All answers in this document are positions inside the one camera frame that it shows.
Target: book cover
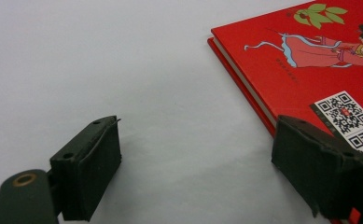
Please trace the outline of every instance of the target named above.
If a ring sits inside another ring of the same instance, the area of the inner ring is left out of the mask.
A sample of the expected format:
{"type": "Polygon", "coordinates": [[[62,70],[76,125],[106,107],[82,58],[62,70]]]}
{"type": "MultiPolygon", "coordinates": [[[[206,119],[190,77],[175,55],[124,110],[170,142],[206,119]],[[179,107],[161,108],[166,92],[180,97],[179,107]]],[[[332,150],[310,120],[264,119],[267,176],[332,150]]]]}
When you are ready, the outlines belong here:
{"type": "Polygon", "coordinates": [[[271,134],[279,115],[363,153],[363,1],[314,1],[212,29],[208,43],[271,134]]]}

